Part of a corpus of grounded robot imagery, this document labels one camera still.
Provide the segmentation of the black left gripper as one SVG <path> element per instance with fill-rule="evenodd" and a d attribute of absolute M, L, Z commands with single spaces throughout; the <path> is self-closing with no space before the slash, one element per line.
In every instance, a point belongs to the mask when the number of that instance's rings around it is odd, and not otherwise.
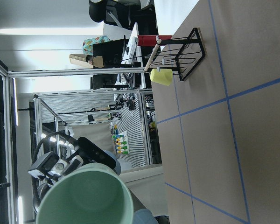
<path fill-rule="evenodd" d="M 82 164 L 83 159 L 79 155 L 75 155 L 70 161 L 66 161 L 60 159 L 57 154 L 49 152 L 37 159 L 28 173 L 40 181 L 46 181 L 52 187 L 59 180 L 80 168 Z"/>

